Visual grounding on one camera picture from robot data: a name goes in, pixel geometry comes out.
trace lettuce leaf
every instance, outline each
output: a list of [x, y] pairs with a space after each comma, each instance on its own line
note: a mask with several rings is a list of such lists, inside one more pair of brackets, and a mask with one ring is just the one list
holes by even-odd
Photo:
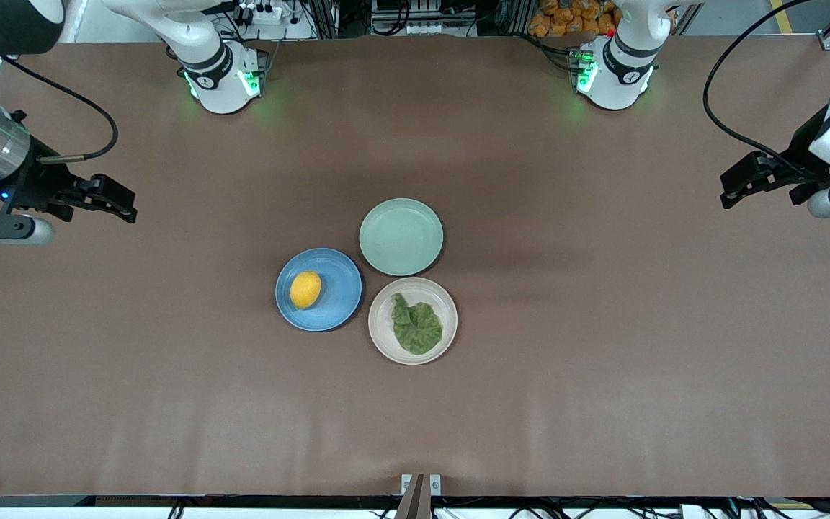
[[401, 293], [394, 293], [393, 332], [399, 345], [412, 355], [424, 355], [441, 342], [441, 321], [428, 303], [409, 306]]

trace yellow lemon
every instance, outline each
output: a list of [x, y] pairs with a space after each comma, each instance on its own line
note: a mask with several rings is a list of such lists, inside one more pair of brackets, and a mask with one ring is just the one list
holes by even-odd
[[290, 284], [290, 301], [297, 310], [308, 309], [319, 299], [321, 291], [322, 279], [317, 273], [312, 270], [300, 272]]

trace table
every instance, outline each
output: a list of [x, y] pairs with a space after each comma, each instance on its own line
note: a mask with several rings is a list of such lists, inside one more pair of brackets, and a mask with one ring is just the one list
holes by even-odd
[[[76, 164], [138, 222], [77, 213], [0, 247], [0, 494], [830, 495], [830, 221], [786, 191], [722, 210], [748, 148], [702, 113], [729, 39], [671, 39], [652, 90], [605, 112], [520, 40], [287, 43], [267, 98], [203, 111], [158, 44], [24, 62], [121, 128]], [[830, 95], [813, 36], [747, 40], [718, 115], [775, 148]], [[71, 154], [98, 115], [6, 69], [0, 102]], [[426, 277], [458, 303], [424, 367], [370, 342], [390, 278], [355, 243], [386, 198], [447, 228]], [[363, 310], [305, 333], [277, 272], [336, 247]]]

